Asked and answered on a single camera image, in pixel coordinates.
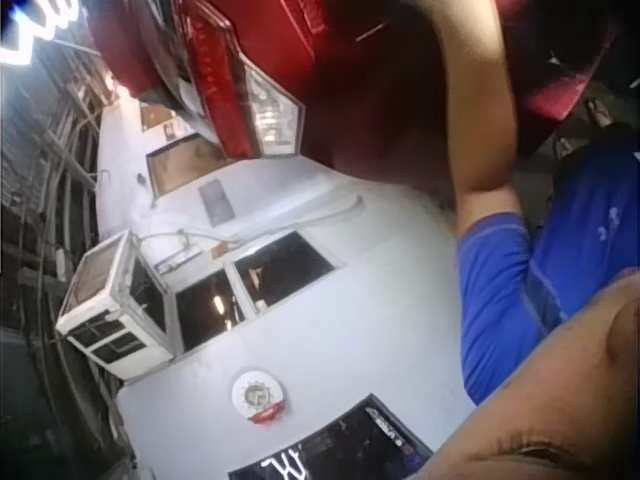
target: red car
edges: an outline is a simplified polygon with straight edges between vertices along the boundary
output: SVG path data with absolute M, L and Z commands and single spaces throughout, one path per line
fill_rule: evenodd
M 526 154 L 569 113 L 613 28 L 598 2 L 496 1 Z M 354 176 L 449 191 L 440 49 L 410 2 L 84 3 L 116 79 L 217 137 L 229 158 L 299 153 Z

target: window air conditioner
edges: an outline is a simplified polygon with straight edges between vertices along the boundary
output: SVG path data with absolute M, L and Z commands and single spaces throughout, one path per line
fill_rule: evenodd
M 82 257 L 56 329 L 123 380 L 182 353 L 175 295 L 149 267 L 129 231 Z

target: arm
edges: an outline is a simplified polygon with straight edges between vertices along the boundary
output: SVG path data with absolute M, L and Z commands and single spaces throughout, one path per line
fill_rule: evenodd
M 436 27 L 448 85 L 448 146 L 458 235 L 478 220 L 520 213 L 509 186 L 516 115 L 494 0 L 415 0 Z

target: sleeve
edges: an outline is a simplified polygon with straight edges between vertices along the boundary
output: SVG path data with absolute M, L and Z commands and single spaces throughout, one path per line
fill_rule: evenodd
M 529 235 L 515 213 L 474 224 L 458 247 L 465 389 L 482 403 L 544 338 L 524 295 Z

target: blue shirt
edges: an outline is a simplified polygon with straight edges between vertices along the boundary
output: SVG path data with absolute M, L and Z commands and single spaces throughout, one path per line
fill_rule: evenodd
M 462 369 L 476 404 L 616 275 L 640 265 L 639 184 L 632 143 L 592 149 L 535 242 L 515 213 L 486 217 L 462 237 Z

